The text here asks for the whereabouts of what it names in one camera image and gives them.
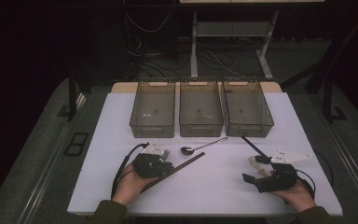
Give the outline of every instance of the chopstick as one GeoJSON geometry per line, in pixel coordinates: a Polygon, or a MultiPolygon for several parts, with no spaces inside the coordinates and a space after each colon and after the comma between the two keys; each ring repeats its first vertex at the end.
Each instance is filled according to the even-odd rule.
{"type": "Polygon", "coordinates": [[[201,156],[205,155],[205,152],[201,152],[199,155],[191,158],[188,161],[185,161],[184,163],[176,166],[175,168],[171,169],[169,172],[165,173],[164,175],[160,176],[157,180],[147,184],[141,191],[141,193],[147,191],[148,189],[152,188],[153,186],[157,185],[159,182],[163,181],[165,178],[169,177],[170,175],[175,174],[176,172],[180,171],[182,168],[185,168],[187,165],[189,165],[191,162],[196,161],[201,156]]]}

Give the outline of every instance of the dark background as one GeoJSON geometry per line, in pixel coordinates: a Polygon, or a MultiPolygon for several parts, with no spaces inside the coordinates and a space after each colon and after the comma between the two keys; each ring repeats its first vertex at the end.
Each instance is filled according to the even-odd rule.
{"type": "MultiPolygon", "coordinates": [[[[0,186],[49,96],[67,78],[71,68],[82,71],[79,72],[83,76],[79,78],[82,91],[88,91],[96,84],[109,85],[115,80],[132,79],[130,57],[125,49],[126,29],[129,28],[123,25],[122,11],[103,7],[62,10],[54,7],[55,3],[0,0],[0,186]],[[117,73],[130,75],[110,75],[117,73]]],[[[201,15],[208,17],[211,13],[201,15]]],[[[260,13],[258,16],[263,17],[267,12],[260,13]]],[[[160,21],[158,14],[153,15],[152,19],[160,21]]],[[[224,15],[223,12],[217,16],[222,18],[224,15]]],[[[171,46],[163,49],[174,56],[174,40],[177,36],[189,36],[191,32],[191,20],[186,18],[191,18],[191,11],[175,11],[169,25],[159,33],[164,37],[159,40],[165,41],[155,45],[171,46]]],[[[331,39],[337,43],[332,49],[335,52],[357,22],[356,0],[327,0],[325,7],[285,7],[281,10],[274,36],[298,41],[304,38],[331,39]]],[[[343,50],[332,74],[335,83],[358,108],[358,31],[343,50]]]]}

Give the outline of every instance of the spoon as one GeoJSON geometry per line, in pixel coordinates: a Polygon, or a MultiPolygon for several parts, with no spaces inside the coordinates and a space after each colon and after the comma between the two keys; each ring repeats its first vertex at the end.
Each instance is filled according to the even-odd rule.
{"type": "Polygon", "coordinates": [[[201,148],[204,148],[204,147],[208,147],[208,146],[211,146],[211,145],[214,145],[214,144],[217,144],[217,143],[219,143],[219,142],[226,141],[226,140],[228,140],[228,138],[227,138],[227,137],[224,137],[224,138],[221,138],[221,139],[219,139],[219,140],[217,140],[217,141],[214,141],[214,142],[212,142],[212,143],[208,143],[207,145],[204,145],[204,146],[202,146],[202,147],[196,147],[196,148],[181,147],[180,150],[182,151],[182,153],[183,153],[184,155],[189,156],[189,155],[193,154],[194,151],[197,150],[197,149],[201,149],[201,148]]]}

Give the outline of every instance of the hand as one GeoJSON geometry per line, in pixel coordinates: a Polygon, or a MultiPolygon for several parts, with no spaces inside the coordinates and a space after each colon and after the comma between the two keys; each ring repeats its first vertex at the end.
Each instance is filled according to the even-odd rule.
{"type": "Polygon", "coordinates": [[[132,163],[124,167],[121,173],[121,178],[118,181],[116,193],[112,201],[128,205],[136,196],[141,193],[141,190],[150,182],[157,178],[141,178],[133,170],[132,163]]]}
{"type": "Polygon", "coordinates": [[[271,194],[287,201],[298,213],[316,206],[315,201],[300,180],[297,180],[296,184],[290,189],[272,191],[271,194]]]}

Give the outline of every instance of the transparent bin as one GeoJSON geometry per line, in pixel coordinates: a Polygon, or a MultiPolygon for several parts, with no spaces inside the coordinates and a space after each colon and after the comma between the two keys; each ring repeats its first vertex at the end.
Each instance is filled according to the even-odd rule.
{"type": "Polygon", "coordinates": [[[223,129],[216,77],[180,79],[179,124],[182,137],[218,137],[223,129]]]}
{"type": "Polygon", "coordinates": [[[223,77],[221,98],[227,136],[269,134],[274,121],[256,77],[223,77]]]}
{"type": "Polygon", "coordinates": [[[140,78],[130,126],[136,138],[174,136],[175,78],[140,78]]]}

